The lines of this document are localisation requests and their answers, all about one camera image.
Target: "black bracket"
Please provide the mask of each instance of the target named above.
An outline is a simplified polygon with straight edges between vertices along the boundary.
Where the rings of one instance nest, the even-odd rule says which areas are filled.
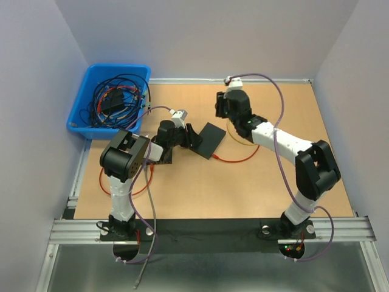
[[[184,128],[176,127],[171,120],[163,120],[151,141],[164,149],[158,163],[166,163],[171,161],[173,147],[180,145],[185,148],[196,148],[201,144],[202,137],[194,131],[190,123]]]
[[[329,144],[323,140],[301,151],[295,158],[298,190],[316,201],[340,180],[340,171]]]
[[[142,165],[149,142],[146,137],[134,139],[132,132],[119,130],[100,156],[105,174],[120,179],[122,183],[133,178]]]
[[[101,230],[106,231],[106,234],[100,234],[102,242],[120,242],[136,240],[134,231],[136,230],[135,214],[127,221],[118,221],[112,215],[108,217],[108,221],[99,221]]]
[[[249,96],[243,90],[216,94],[216,117],[229,118],[236,132],[251,143],[252,130],[267,119],[252,113]]]

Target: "blue plastic bin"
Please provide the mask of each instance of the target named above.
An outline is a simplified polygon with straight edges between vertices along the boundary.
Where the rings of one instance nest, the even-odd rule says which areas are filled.
[[[145,65],[134,64],[95,64],[89,67],[85,73],[80,90],[78,91],[72,111],[67,119],[67,128],[70,131],[80,133],[88,139],[111,140],[118,132],[118,129],[88,128],[89,125],[84,123],[80,117],[80,111],[86,109],[89,102],[92,100],[93,90],[99,82],[125,73],[137,74],[148,82],[151,69]],[[141,78],[136,76],[127,76],[127,78],[134,80],[142,87],[143,91],[147,89],[145,82]],[[143,109],[140,109],[138,116],[142,113]],[[85,111],[82,111],[81,114],[83,114],[83,119],[88,122],[88,114],[86,114]],[[136,122],[135,126],[129,130],[139,134],[141,124],[142,120],[140,119]]]

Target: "cable bundle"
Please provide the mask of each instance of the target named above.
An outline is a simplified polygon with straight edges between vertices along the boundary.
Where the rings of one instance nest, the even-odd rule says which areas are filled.
[[[134,80],[124,77],[125,75],[142,79],[147,86],[147,91],[142,94],[142,87]],[[113,109],[113,97],[116,94],[122,95],[122,98],[120,98],[122,108],[118,111]],[[92,101],[86,109],[80,111],[80,117],[82,119],[82,111],[87,111],[89,122],[86,123],[84,120],[83,122],[92,128],[128,128],[137,119],[140,109],[146,106],[145,97],[147,94],[149,103],[151,103],[150,88],[143,77],[136,74],[116,75],[113,78],[103,80],[95,87]],[[108,103],[108,111],[102,110],[103,102]]]

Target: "white connector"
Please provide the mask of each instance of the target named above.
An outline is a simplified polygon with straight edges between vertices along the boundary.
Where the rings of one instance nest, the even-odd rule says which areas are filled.
[[[234,79],[231,79],[231,81],[230,81],[229,90],[228,91],[236,90],[236,89],[242,89],[242,87],[243,87],[242,79],[240,79],[239,77],[238,78],[234,78]]]
[[[185,128],[185,118],[187,117],[187,115],[188,113],[186,112],[186,110],[179,109],[172,115],[171,120],[173,121],[176,127]]]
[[[150,150],[150,155],[148,157],[148,160],[154,162],[159,161],[162,156],[162,153],[164,152],[164,149],[160,145],[157,145],[152,142],[150,142],[149,147],[151,147],[151,150]],[[146,150],[143,158],[146,158],[147,154],[148,154],[148,150]]]
[[[224,98],[226,98],[226,94],[232,90],[238,90],[238,89],[242,89],[243,87],[243,82],[242,82],[242,79],[240,79],[239,77],[238,78],[233,78],[230,80],[230,77],[228,76],[224,82],[226,82],[226,84],[229,85],[229,87],[227,88],[227,90],[225,91],[224,93]]]

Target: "bolt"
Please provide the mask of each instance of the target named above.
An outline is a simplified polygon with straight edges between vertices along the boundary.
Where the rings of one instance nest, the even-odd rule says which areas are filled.
[[[262,226],[262,233],[264,235],[269,235],[270,234],[270,227],[268,225]]]
[[[307,232],[308,232],[309,234],[315,233],[315,227],[314,227],[313,225],[308,225],[308,226],[306,227],[306,230],[307,230]]]
[[[151,229],[149,227],[146,228],[146,235],[148,235],[148,236],[153,235],[153,232],[151,231]]]

